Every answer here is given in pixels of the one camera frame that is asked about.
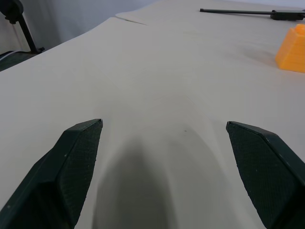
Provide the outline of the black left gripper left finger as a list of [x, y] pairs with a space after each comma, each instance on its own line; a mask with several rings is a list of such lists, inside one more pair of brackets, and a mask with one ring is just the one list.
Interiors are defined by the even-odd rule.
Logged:
[[94, 172], [101, 119], [65, 130], [0, 211], [0, 229], [74, 229]]

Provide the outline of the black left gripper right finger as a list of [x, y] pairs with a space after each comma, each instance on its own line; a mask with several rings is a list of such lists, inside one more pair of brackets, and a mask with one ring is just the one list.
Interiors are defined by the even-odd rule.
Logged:
[[244, 188], [266, 229], [305, 229], [305, 163], [276, 134], [226, 125]]

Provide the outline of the yellow block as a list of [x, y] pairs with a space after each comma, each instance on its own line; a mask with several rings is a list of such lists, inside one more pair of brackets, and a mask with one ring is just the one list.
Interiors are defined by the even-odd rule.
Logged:
[[279, 69], [305, 73], [305, 24], [288, 30], [275, 62]]

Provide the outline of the black stand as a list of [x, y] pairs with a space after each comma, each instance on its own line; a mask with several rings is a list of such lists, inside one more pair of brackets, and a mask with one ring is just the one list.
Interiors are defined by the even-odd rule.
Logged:
[[20, 0], [0, 0], [0, 12], [5, 16], [5, 19], [8, 20], [10, 24], [14, 25], [18, 22], [30, 48], [29, 53], [40, 54], [45, 50], [44, 47], [36, 47], [27, 23], [23, 17], [24, 8]]

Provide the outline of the black rod with clamp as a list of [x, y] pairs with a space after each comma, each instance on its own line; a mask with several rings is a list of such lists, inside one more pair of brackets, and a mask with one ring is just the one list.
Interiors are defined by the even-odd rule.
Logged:
[[248, 15], [269, 15], [275, 21], [302, 21], [305, 19], [305, 10], [272, 10], [272, 11], [242, 11], [242, 10], [212, 10], [200, 8], [200, 12], [217, 14], [248, 14]]

